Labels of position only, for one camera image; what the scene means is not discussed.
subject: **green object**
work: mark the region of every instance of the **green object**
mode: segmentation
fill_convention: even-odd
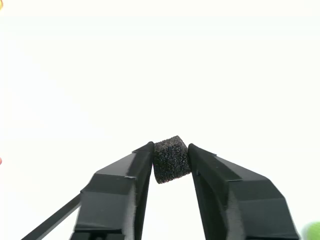
[[[307,240],[320,240],[320,222],[313,223],[307,230]]]

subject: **black plastic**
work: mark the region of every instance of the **black plastic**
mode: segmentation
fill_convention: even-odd
[[[188,147],[206,240],[298,240],[286,200],[266,177]]]
[[[81,191],[81,208],[72,240],[140,240],[144,224],[154,144],[97,171]]]
[[[22,240],[41,240],[80,206],[80,194],[36,227]]]

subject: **green ball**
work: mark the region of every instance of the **green ball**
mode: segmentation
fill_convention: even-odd
[[[320,240],[320,222],[313,223],[307,231],[307,240]]]

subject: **sponge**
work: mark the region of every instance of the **sponge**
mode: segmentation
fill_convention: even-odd
[[[181,178],[191,172],[188,147],[179,136],[154,144],[153,170],[158,184]]]

